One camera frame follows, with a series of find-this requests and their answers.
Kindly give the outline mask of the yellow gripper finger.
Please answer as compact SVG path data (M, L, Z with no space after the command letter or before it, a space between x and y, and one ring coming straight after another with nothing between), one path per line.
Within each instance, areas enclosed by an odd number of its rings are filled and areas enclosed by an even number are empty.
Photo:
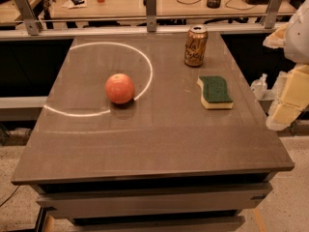
M272 102L266 120L270 130L287 128L309 105L309 66L295 67L277 78L277 96Z
M283 48L285 46L285 35L288 24L285 23L276 29L273 33L267 36L263 41L263 46L268 48Z

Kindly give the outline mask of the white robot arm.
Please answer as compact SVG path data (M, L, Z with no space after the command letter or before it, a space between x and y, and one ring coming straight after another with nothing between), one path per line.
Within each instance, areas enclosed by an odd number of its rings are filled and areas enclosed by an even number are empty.
M275 98L269 110L266 125L270 130L287 128L309 105L309 8L303 4L290 21L268 37L263 45L284 49L287 59L295 67L280 73L274 85Z

